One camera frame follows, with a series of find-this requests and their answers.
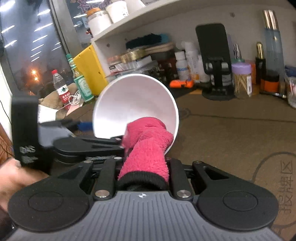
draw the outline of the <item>orange lid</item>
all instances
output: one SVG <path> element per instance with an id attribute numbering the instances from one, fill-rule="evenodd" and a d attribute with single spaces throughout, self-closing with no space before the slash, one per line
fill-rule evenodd
<path id="1" fill-rule="evenodd" d="M 90 16 L 90 15 L 93 15 L 95 12 L 99 12 L 99 11 L 101 11 L 101 9 L 99 7 L 94 7 L 93 9 L 88 10 L 86 12 L 86 14 L 87 14 L 87 16 Z"/>

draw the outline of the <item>human hand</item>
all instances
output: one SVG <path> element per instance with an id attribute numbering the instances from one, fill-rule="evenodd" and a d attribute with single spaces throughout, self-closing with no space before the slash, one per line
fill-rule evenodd
<path id="1" fill-rule="evenodd" d="M 42 171 L 21 167 L 19 161 L 8 159 L 0 167 L 0 207 L 7 211 L 8 202 L 14 193 L 47 177 Z"/>

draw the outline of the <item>gray ribbed plate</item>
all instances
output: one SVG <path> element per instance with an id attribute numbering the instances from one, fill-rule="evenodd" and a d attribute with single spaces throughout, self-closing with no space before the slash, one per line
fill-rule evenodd
<path id="1" fill-rule="evenodd" d="M 118 192 L 89 214 L 54 233 L 18 229 L 9 241 L 282 241 L 270 229 L 230 232 L 206 222 L 188 201 L 168 192 Z"/>

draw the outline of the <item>red bottle label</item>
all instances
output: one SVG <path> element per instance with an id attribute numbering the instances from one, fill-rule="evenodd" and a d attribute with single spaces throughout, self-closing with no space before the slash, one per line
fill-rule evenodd
<path id="1" fill-rule="evenodd" d="M 59 94 L 60 99 L 63 104 L 69 104 L 69 96 L 71 95 L 67 85 L 64 85 L 57 89 L 57 93 Z"/>

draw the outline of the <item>metal screw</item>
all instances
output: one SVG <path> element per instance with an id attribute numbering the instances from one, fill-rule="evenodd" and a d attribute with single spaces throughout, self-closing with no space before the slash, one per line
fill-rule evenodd
<path id="1" fill-rule="evenodd" d="M 177 191 L 177 195 L 178 197 L 181 197 L 181 198 L 187 198 L 191 196 L 191 192 L 187 190 L 180 190 L 180 191 Z"/>
<path id="2" fill-rule="evenodd" d="M 95 195 L 99 198 L 108 197 L 110 193 L 107 190 L 98 190 L 95 192 Z"/>

